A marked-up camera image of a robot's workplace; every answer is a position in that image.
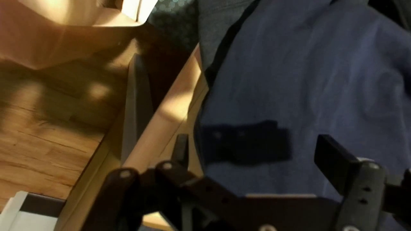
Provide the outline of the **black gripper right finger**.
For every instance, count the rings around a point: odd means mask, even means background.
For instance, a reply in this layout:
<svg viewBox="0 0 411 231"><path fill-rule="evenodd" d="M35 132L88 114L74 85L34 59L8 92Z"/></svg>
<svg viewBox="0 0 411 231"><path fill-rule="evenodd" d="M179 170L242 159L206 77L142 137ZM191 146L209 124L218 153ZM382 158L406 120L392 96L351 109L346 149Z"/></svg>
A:
<svg viewBox="0 0 411 231"><path fill-rule="evenodd" d="M333 231L382 231L390 213L411 231L411 170L394 176L373 159L359 158L329 135L319 135L315 163L342 196Z"/></svg>

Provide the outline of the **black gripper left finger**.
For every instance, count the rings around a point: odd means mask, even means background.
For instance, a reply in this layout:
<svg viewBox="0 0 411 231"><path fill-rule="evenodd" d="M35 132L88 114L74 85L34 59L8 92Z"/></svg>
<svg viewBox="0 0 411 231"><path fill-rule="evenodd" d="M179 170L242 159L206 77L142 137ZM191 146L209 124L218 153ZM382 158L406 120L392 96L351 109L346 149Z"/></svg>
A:
<svg viewBox="0 0 411 231"><path fill-rule="evenodd" d="M173 156L139 173L108 173L81 231L138 231L143 218L160 212L178 231L238 231L229 208L234 195L188 170L189 136L176 137Z"/></svg>

